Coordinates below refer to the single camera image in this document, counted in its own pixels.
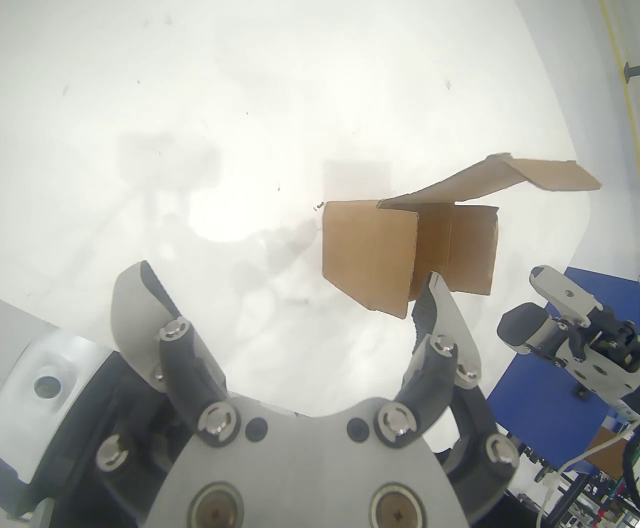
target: brown cardboard box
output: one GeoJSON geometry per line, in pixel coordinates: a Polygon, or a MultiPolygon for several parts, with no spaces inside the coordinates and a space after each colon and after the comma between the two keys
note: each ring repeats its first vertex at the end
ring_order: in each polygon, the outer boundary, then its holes
{"type": "Polygon", "coordinates": [[[491,293],[497,207],[457,205],[528,181],[547,191],[592,191],[600,183],[575,161],[493,154],[414,193],[328,202],[323,275],[369,310],[401,319],[430,271],[451,291],[491,293]]]}
{"type": "MultiPolygon", "coordinates": [[[[591,445],[589,445],[589,449],[611,440],[614,436],[616,436],[616,433],[601,427],[596,437],[592,440],[591,445]]],[[[622,454],[626,446],[627,441],[624,439],[620,440],[608,448],[587,457],[587,460],[599,470],[604,471],[612,479],[618,480],[622,478],[622,454]]]]}

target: white floor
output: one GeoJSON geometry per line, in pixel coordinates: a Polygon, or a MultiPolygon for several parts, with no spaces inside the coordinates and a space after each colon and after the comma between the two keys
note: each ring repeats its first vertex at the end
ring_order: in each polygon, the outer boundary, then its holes
{"type": "MultiPolygon", "coordinates": [[[[368,312],[322,279],[316,206],[415,190],[494,152],[577,157],[610,193],[523,184],[482,200],[501,208],[493,293],[456,297],[488,392],[511,360],[500,315],[536,300],[529,270],[599,259],[580,244],[594,211],[618,211],[603,244],[632,222],[620,78],[606,34],[580,24],[598,9],[6,0],[0,298],[111,344],[113,281],[147,259],[231,390],[336,412],[392,397],[414,334],[410,319],[368,312]],[[541,45],[558,26],[565,36],[541,45]],[[580,70],[563,80],[553,46],[580,70]]],[[[636,277],[632,247],[620,273],[636,277]]],[[[447,419],[428,438],[441,449],[456,434],[447,419]]]]}

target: open cardboard box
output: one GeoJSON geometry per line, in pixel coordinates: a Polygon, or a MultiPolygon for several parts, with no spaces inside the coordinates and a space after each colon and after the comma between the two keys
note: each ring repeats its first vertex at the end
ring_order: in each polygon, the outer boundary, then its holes
{"type": "Polygon", "coordinates": [[[451,291],[491,293],[497,207],[457,205],[528,181],[547,191],[600,183],[575,161],[493,154],[439,183],[386,200],[328,202],[323,275],[369,310],[406,317],[429,272],[451,291]]]}

